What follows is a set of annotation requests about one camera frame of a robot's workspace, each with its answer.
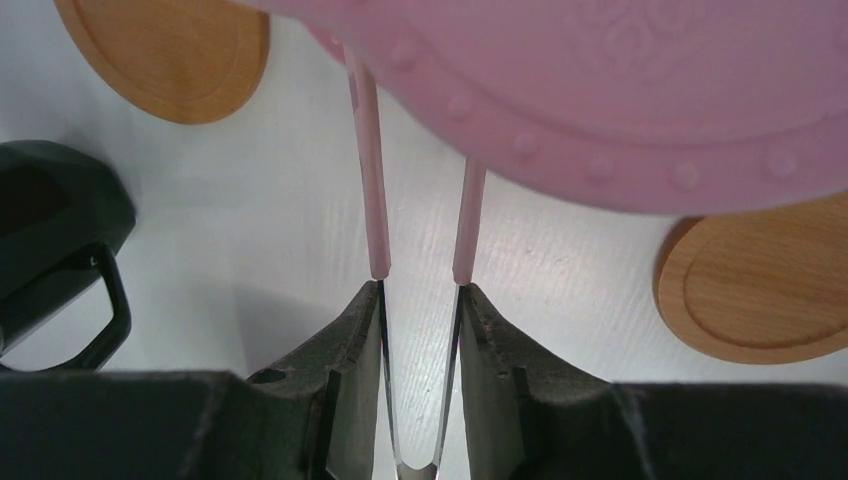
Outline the black mug with white inside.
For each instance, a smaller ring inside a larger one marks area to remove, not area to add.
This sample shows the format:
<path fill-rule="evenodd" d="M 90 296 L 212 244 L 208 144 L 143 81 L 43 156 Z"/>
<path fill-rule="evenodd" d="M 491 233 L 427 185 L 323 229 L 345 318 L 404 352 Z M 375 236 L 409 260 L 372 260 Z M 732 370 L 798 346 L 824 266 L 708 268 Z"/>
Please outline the black mug with white inside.
<path fill-rule="evenodd" d="M 48 140 L 1 145 L 1 351 L 103 281 L 112 317 L 60 370 L 97 370 L 123 344 L 132 316 L 116 255 L 136 210 L 106 163 Z"/>

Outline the pink-tipped metal tongs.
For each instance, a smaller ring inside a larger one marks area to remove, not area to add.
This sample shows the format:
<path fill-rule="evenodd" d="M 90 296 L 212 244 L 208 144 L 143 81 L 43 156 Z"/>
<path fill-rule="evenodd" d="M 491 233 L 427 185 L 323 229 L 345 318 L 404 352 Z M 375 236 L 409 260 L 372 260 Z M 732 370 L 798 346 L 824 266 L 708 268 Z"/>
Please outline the pink-tipped metal tongs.
<path fill-rule="evenodd" d="M 391 250 L 377 85 L 374 75 L 365 62 L 347 46 L 343 48 L 343 62 L 348 75 L 361 170 L 370 273 L 372 278 L 378 282 L 381 307 L 385 308 L 384 280 L 388 278 L 390 273 Z M 462 307 L 467 286 L 472 282 L 473 277 L 486 175 L 487 169 L 480 162 L 470 157 L 465 159 L 452 266 L 453 280 L 457 285 L 457 291 L 447 349 L 439 428 L 432 459 L 421 468 L 414 468 L 405 463 L 402 448 L 397 438 L 397 412 L 393 400 L 389 322 L 387 313 L 385 311 L 380 313 L 385 398 L 389 415 L 388 424 L 395 472 L 398 479 L 438 479 L 440 477 L 450 418 L 456 363 L 459 355 L 460 332 L 463 323 Z"/>

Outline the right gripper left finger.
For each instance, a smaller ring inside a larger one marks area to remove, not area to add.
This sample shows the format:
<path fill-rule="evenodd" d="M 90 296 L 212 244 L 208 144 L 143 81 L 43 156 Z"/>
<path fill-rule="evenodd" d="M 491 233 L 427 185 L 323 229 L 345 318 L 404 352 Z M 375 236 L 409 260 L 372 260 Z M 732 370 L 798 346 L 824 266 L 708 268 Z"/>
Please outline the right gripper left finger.
<path fill-rule="evenodd" d="M 282 398 L 278 479 L 369 479 L 381 382 L 382 285 L 365 282 L 329 325 L 249 383 Z"/>

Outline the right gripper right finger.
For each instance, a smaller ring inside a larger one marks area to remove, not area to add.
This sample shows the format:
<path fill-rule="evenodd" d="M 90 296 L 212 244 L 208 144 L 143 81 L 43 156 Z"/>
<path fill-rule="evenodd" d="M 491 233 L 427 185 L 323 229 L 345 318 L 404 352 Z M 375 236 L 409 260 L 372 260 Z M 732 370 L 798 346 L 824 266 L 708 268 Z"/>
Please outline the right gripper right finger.
<path fill-rule="evenodd" d="M 582 426 L 569 408 L 610 384 L 508 321 L 476 284 L 460 289 L 459 356 L 470 474 L 542 479 Z"/>

